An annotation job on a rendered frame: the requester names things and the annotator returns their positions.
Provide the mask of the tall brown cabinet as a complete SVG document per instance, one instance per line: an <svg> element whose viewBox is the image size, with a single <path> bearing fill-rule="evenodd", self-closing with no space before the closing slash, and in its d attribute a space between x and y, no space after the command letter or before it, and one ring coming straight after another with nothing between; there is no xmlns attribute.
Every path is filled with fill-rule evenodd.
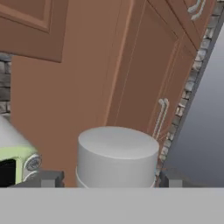
<svg viewBox="0 0 224 224"><path fill-rule="evenodd" d="M62 61L15 56L10 120L47 170L74 186L77 137L98 126L151 134L164 99L163 140L216 0L69 0Z"/></svg>

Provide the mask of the brown wall cupboard door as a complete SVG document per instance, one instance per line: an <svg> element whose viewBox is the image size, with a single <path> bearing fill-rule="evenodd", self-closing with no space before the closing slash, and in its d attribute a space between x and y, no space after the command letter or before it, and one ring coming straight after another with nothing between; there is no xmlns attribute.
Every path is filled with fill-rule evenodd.
<svg viewBox="0 0 224 224"><path fill-rule="evenodd" d="M0 0L0 52L62 61L68 0Z"/></svg>

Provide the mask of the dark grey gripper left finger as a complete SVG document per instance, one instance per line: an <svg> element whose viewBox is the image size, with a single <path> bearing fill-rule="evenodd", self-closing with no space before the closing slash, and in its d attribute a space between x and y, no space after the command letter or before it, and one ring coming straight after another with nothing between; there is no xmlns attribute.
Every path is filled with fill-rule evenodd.
<svg viewBox="0 0 224 224"><path fill-rule="evenodd" d="M63 171L37 171L31 173L25 181L14 185L13 187L38 188L38 187L64 187Z"/></svg>

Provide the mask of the white round cylinder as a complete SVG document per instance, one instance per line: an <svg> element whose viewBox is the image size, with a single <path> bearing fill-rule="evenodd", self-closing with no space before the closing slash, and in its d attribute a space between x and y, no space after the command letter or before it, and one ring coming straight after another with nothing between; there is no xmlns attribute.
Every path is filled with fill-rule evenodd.
<svg viewBox="0 0 224 224"><path fill-rule="evenodd" d="M97 127L78 136L75 169L84 188L153 187L159 144L152 136L124 127Z"/></svg>

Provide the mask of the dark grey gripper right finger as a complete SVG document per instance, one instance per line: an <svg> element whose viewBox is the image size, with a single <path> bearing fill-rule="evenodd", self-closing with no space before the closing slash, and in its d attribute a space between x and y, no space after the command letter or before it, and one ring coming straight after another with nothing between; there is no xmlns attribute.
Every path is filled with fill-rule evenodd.
<svg viewBox="0 0 224 224"><path fill-rule="evenodd" d="M161 171L159 174L160 177L160 187L201 187L201 184L190 180L187 176L181 174L178 171Z"/></svg>

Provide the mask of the light green toaster oven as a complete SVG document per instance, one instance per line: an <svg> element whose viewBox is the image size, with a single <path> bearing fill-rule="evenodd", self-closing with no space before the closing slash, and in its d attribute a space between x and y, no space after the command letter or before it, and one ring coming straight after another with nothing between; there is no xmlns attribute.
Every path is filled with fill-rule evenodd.
<svg viewBox="0 0 224 224"><path fill-rule="evenodd" d="M0 187L10 187L39 174L42 158L38 150L0 115Z"/></svg>

